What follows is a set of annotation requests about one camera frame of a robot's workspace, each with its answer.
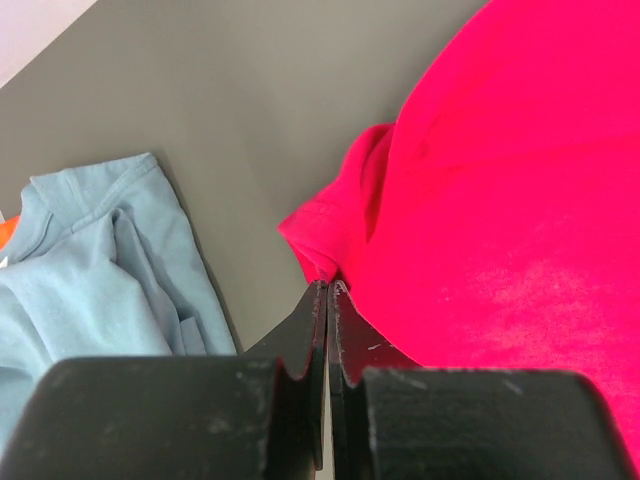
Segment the red garment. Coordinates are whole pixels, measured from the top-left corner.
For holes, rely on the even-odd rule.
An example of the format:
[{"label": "red garment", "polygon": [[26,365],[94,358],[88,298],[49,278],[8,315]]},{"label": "red garment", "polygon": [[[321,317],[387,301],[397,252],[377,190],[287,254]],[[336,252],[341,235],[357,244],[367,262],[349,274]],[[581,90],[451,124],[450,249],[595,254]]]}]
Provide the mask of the red garment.
[{"label": "red garment", "polygon": [[560,368],[640,465],[640,2],[494,0],[282,225],[434,367]]}]

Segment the light blue fabric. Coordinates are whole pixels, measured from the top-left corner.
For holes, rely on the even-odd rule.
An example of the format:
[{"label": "light blue fabric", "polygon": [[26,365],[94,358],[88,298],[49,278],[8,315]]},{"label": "light blue fabric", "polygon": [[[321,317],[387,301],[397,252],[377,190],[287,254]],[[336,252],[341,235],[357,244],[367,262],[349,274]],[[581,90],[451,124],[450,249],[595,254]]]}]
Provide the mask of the light blue fabric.
[{"label": "light blue fabric", "polygon": [[151,154],[33,177],[5,257],[0,454],[59,360],[235,353],[187,217]]}]

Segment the white floor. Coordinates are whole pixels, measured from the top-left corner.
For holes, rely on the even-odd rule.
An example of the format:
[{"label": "white floor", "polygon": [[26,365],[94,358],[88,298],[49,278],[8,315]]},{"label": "white floor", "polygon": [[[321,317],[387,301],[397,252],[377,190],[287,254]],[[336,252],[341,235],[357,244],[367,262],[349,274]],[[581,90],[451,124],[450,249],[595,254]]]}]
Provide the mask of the white floor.
[{"label": "white floor", "polygon": [[96,0],[0,0],[0,88]]}]

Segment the orange object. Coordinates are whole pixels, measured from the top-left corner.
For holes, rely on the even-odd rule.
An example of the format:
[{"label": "orange object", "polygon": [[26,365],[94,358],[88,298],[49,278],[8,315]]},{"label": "orange object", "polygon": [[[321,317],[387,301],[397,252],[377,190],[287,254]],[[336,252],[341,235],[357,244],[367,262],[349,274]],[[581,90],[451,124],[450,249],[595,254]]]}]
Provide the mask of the orange object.
[{"label": "orange object", "polygon": [[10,220],[7,220],[4,223],[0,223],[0,248],[4,248],[13,232],[15,232],[16,227],[18,226],[18,222],[20,221],[20,217],[13,217]]}]

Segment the gray surface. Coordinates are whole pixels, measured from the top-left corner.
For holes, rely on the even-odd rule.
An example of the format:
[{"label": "gray surface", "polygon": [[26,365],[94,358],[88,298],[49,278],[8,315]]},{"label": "gray surface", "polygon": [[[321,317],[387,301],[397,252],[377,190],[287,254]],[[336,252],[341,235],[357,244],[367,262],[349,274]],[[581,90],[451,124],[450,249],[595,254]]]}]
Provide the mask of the gray surface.
[{"label": "gray surface", "polygon": [[304,290],[279,221],[483,3],[99,0],[0,90],[0,208],[30,175],[153,151],[249,347]]}]

